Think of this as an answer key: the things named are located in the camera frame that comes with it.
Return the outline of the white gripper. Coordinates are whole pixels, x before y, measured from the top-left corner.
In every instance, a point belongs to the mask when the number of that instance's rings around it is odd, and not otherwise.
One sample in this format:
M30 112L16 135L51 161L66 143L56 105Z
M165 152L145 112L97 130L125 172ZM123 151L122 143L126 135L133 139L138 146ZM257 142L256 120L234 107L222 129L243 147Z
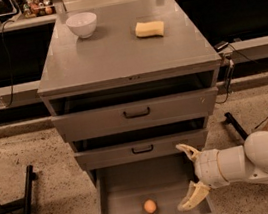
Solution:
M188 192L182 201L177 205L181 212L190 211L199 205L214 188L225 185L225 180L218 167L219 150L211 149L200 152L187 144L178 143L176 149L183 151L191 162L195 163L195 174L200 182L190 181Z

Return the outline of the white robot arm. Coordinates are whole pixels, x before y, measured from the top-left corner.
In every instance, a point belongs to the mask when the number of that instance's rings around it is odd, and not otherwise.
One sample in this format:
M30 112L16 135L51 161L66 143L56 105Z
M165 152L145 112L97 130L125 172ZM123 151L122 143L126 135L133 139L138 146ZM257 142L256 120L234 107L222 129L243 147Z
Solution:
M233 182L268 184L268 131L254 132L242 146L199 151L186 144L176 148L194 163L198 182L190 181L188 192L177 206L184 212L200 204L214 188Z

